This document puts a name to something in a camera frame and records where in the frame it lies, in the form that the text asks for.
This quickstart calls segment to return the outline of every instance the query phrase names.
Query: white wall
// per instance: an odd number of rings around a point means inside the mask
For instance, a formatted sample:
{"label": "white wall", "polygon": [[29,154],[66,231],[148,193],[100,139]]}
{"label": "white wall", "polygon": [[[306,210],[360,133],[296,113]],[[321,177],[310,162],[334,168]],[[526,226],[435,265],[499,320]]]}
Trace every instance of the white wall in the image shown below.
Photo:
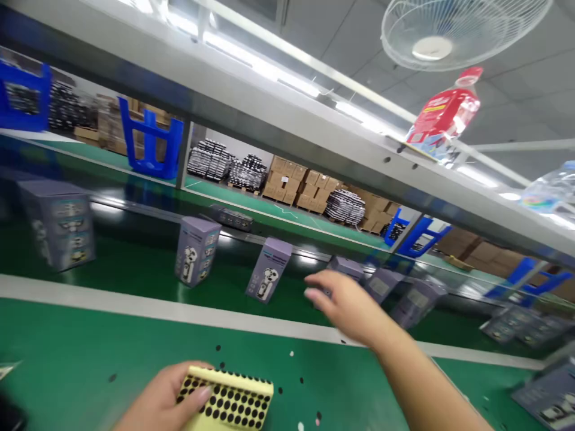
{"label": "white wall", "polygon": [[271,165],[271,159],[274,157],[272,153],[260,150],[259,148],[253,147],[245,142],[238,141],[237,139],[230,138],[229,136],[216,132],[215,130],[207,129],[205,137],[224,144],[227,146],[228,151],[240,160],[248,154],[255,154],[257,157],[262,159],[262,163],[269,168]]}

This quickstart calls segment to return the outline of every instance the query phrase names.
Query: plastic bottle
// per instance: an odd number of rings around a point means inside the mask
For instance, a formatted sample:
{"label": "plastic bottle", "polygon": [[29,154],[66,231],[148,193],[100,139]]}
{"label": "plastic bottle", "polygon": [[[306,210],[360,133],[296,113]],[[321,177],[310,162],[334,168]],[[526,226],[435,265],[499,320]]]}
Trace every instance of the plastic bottle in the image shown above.
{"label": "plastic bottle", "polygon": [[571,160],[533,181],[523,191],[519,203],[538,213],[550,214],[558,204],[569,201],[574,192],[575,160]]}
{"label": "plastic bottle", "polygon": [[481,67],[469,68],[455,85],[433,96],[407,133],[405,141],[441,160],[456,139],[469,125],[481,102],[474,84],[483,72]]}

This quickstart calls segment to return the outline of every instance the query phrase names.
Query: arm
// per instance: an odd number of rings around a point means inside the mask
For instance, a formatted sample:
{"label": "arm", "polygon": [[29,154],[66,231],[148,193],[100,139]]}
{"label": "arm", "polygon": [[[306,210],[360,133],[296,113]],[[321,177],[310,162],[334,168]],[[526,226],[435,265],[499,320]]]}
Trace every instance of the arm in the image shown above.
{"label": "arm", "polygon": [[319,289],[307,289],[305,296],[343,333],[375,353],[411,430],[492,430],[415,340],[355,281],[321,271],[305,282],[332,292],[332,300]]}

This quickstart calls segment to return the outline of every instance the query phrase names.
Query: stacked product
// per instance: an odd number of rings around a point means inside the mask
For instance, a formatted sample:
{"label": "stacked product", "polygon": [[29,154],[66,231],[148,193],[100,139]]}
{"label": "stacked product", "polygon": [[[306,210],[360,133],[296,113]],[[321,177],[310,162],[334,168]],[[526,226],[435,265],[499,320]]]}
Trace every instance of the stacked product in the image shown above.
{"label": "stacked product", "polygon": [[295,204],[316,213],[323,213],[329,194],[336,189],[345,189],[343,182],[317,171],[307,171],[301,183]]}
{"label": "stacked product", "polygon": [[231,155],[226,146],[206,139],[192,148],[187,162],[187,171],[210,180],[220,181],[229,172]]}
{"label": "stacked product", "polygon": [[364,218],[365,202],[349,190],[335,190],[329,195],[325,213],[336,221],[358,224]]}
{"label": "stacked product", "polygon": [[374,195],[359,187],[350,186],[349,190],[365,201],[365,217],[359,224],[359,228],[380,234],[382,229],[391,222],[397,209],[400,207],[399,204],[381,196]]}
{"label": "stacked product", "polygon": [[254,154],[248,154],[241,162],[238,159],[232,160],[229,182],[248,190],[259,190],[266,170],[262,159]]}
{"label": "stacked product", "polygon": [[292,205],[307,168],[274,156],[264,187],[264,196]]}

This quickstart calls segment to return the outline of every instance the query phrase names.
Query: fingernail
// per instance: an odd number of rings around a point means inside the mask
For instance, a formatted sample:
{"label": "fingernail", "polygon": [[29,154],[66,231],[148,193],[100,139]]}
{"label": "fingernail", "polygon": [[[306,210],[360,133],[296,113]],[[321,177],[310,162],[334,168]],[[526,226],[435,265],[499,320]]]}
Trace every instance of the fingernail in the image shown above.
{"label": "fingernail", "polygon": [[198,394],[198,401],[202,404],[206,403],[211,396],[211,386],[203,386],[196,391]]}

